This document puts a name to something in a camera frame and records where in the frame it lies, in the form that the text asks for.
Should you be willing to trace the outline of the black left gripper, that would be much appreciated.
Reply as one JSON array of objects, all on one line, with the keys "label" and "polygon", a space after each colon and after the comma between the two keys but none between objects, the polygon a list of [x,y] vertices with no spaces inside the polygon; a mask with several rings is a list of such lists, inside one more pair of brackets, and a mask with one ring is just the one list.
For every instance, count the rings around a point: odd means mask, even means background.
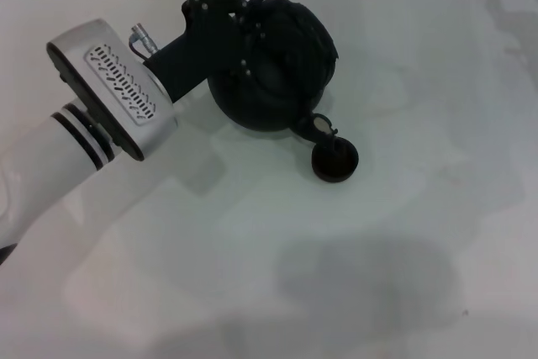
[{"label": "black left gripper", "polygon": [[263,25],[258,19],[244,17],[263,1],[183,3],[182,14],[191,19],[184,33],[144,62],[173,103],[205,80],[235,79],[243,83],[267,69]]}]

